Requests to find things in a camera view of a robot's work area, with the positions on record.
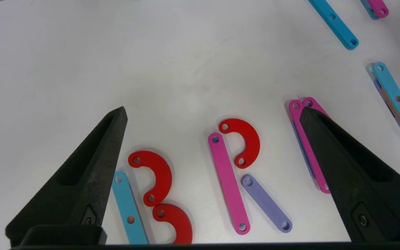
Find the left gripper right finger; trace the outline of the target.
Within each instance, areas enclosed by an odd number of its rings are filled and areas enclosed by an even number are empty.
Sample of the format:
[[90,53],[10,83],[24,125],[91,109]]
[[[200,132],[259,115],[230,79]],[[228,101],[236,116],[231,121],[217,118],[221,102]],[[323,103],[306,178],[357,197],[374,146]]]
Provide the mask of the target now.
[[400,174],[321,111],[300,122],[350,239],[400,241]]

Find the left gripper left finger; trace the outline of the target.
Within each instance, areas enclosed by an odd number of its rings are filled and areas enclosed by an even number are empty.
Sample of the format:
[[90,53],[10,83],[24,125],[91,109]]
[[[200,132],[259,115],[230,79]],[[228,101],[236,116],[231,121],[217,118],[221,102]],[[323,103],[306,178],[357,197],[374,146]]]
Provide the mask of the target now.
[[5,234],[12,248],[105,245],[102,222],[127,121],[124,107],[100,120],[8,223]]

